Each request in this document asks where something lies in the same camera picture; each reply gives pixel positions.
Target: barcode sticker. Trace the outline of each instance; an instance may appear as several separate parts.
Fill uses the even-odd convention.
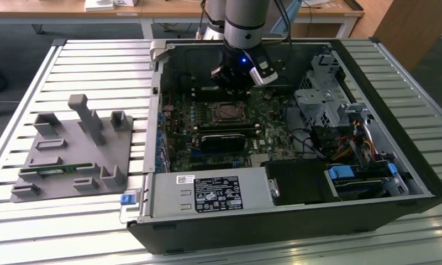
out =
[[[176,184],[192,184],[195,175],[176,176]]]

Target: metal bracket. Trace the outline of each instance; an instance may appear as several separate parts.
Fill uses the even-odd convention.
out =
[[[152,62],[159,62],[162,59],[164,59],[168,56],[166,52],[170,49],[171,48],[167,48],[167,41],[154,40],[151,42],[151,48],[148,50]]]

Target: table leg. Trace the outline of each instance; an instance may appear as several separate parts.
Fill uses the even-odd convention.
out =
[[[345,18],[345,22],[341,25],[337,38],[349,38],[349,36],[353,32],[357,20],[358,20],[358,17]]]
[[[44,30],[43,30],[43,24],[31,24],[32,28],[35,29],[36,34],[43,34]]]
[[[144,39],[154,39],[151,19],[144,19],[144,18],[140,19],[140,28]]]

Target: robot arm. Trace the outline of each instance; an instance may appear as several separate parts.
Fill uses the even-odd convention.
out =
[[[223,58],[211,79],[229,92],[262,87],[278,78],[262,46],[269,5],[270,0],[226,0]]]

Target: wooden desk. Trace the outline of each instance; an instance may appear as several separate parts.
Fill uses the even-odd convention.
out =
[[[0,0],[0,24],[31,24],[36,33],[43,24],[140,24],[142,2],[135,7],[86,12],[84,0]]]
[[[341,25],[337,37],[346,38],[364,11],[354,11],[345,0],[333,2],[335,7],[311,9],[313,23]],[[139,0],[135,7],[96,12],[84,11],[84,0],[0,0],[0,24],[138,23],[146,39],[154,38],[154,23],[198,23],[200,15],[200,0]],[[307,8],[301,9],[295,23],[310,23]]]
[[[86,12],[84,0],[0,0],[0,18],[120,18],[139,17],[140,0],[135,7]]]
[[[321,9],[311,9],[313,23],[341,24],[337,37],[346,38],[353,31],[357,19],[364,16],[364,11],[354,11],[345,0],[333,0],[333,3],[337,4],[335,7],[327,8],[319,5]],[[144,0],[142,6],[144,36],[152,36],[154,23],[199,23],[200,15],[200,0]],[[295,23],[310,23],[309,8],[301,9]]]

